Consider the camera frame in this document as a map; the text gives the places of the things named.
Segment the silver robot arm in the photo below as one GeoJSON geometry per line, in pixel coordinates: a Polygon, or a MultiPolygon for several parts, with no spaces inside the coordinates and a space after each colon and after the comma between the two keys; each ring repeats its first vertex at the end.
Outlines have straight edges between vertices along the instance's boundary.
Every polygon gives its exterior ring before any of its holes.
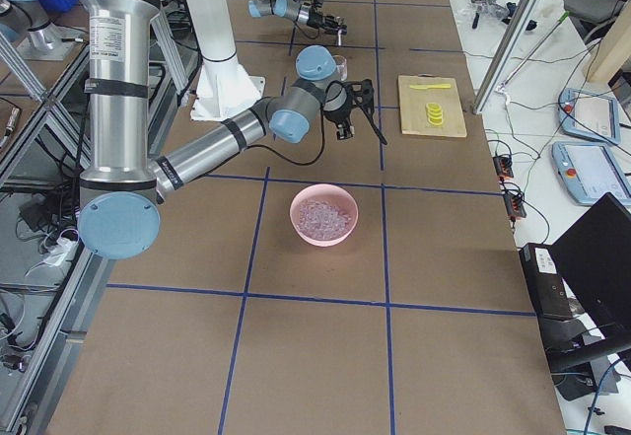
{"type": "Polygon", "coordinates": [[[78,234],[108,259],[151,247],[158,203],[213,171],[267,133],[298,143],[322,115],[339,127],[355,103],[329,50],[312,45],[296,60],[297,79],[279,97],[239,62],[227,0],[186,0],[202,64],[193,114],[213,130],[174,152],[148,156],[150,27],[161,0],[80,0],[89,14],[90,166],[80,176],[78,234]]]}
{"type": "Polygon", "coordinates": [[[322,11],[324,0],[249,0],[249,14],[256,19],[274,16],[290,21],[299,31],[302,27],[315,31],[311,39],[320,34],[336,37],[338,45],[347,34],[343,17],[326,14],[322,11]]]}

